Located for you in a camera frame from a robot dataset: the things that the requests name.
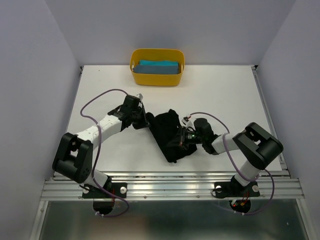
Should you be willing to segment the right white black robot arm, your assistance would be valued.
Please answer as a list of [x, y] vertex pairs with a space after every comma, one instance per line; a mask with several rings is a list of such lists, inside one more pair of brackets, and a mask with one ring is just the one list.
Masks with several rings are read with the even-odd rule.
[[187, 150], [190, 145], [202, 145], [210, 155], [227, 153], [231, 158], [231, 151], [239, 150], [246, 161], [241, 168], [231, 162], [236, 174], [230, 181], [218, 182], [213, 192], [217, 198], [240, 197], [250, 191], [259, 196], [256, 180], [260, 172], [275, 160], [284, 150], [283, 144], [255, 122], [250, 123], [236, 135], [217, 135], [205, 118], [197, 118], [193, 127], [181, 126], [175, 137], [167, 144], [168, 147], [179, 147]]

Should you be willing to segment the black t shirt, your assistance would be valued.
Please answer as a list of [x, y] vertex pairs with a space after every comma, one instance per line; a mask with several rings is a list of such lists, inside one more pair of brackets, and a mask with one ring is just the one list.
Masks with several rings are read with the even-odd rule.
[[168, 143], [174, 139], [181, 127], [179, 115], [173, 109], [156, 116], [147, 112], [146, 118], [149, 122], [149, 130], [167, 162], [176, 163], [179, 159], [190, 156], [197, 150], [195, 144], [191, 144], [188, 149], [168, 146]]

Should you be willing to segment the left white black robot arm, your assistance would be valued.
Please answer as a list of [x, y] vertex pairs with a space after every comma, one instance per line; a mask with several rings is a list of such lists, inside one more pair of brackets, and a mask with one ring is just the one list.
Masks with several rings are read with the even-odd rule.
[[78, 184], [94, 187], [100, 197], [108, 196], [111, 193], [111, 177], [96, 169], [93, 152], [105, 140], [130, 126], [137, 130], [149, 126], [142, 99], [142, 94], [127, 95], [123, 104], [93, 126], [76, 134], [65, 133], [58, 145], [52, 169]]

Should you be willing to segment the yellow plastic basket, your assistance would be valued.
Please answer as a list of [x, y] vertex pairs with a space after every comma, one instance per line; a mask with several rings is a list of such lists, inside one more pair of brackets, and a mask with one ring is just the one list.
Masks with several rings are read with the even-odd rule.
[[[171, 61], [177, 62], [177, 73], [175, 74], [155, 74], [138, 73], [134, 70], [140, 65], [140, 61]], [[173, 87], [180, 83], [185, 67], [185, 56], [178, 49], [169, 48], [138, 48], [130, 58], [130, 71], [136, 84], [144, 86]]]

